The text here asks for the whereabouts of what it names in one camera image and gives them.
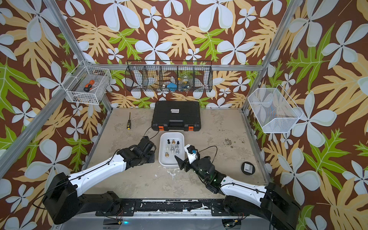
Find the white storage box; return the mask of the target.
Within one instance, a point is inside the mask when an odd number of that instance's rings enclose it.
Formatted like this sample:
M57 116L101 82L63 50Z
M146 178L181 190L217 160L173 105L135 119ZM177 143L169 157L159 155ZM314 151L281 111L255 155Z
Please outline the white storage box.
M159 145L159 163L165 168L178 168L175 157L184 160L185 137L180 132L165 132L161 135Z

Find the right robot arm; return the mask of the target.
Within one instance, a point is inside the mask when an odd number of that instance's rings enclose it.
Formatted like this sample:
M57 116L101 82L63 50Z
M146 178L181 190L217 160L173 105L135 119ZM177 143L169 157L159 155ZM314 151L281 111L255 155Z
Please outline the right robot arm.
M268 220L278 230L296 229L301 206L279 185L257 186L237 181L217 171L209 156L175 159L181 170L193 170L209 191L225 196L223 206L227 214L251 214Z

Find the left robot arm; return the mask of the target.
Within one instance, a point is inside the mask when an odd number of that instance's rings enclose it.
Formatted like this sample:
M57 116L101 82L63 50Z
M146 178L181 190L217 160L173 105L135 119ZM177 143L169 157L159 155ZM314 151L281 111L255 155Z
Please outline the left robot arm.
M121 199L114 192L87 194L86 191L105 179L130 168L155 161L155 144L144 136L139 144L117 150L112 157L84 171L57 174L51 181L42 203L54 224L67 222L88 212L119 215Z

